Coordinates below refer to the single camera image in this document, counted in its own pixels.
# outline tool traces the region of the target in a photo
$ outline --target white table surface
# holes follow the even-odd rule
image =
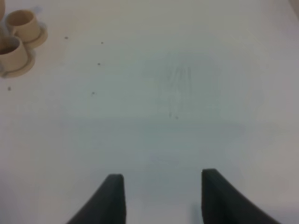
[[[30,72],[0,81],[1,223],[64,224],[122,173],[128,224],[201,224],[203,168],[299,223],[287,0],[9,0],[6,13],[22,8],[49,37]]]

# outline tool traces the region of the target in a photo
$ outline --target white surface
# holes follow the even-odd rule
[[[286,0],[7,2],[20,8],[49,38],[28,74],[0,82],[1,223],[64,224],[123,173],[128,224],[198,224],[202,168],[299,223]]]

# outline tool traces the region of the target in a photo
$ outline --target beige cylindrical object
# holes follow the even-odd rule
[[[29,10],[18,10],[10,13],[5,24],[11,35],[19,37],[24,44],[37,40],[41,35],[41,27],[36,15]]]
[[[0,39],[0,63],[2,73],[22,69],[28,62],[28,54],[18,37],[3,37]]]

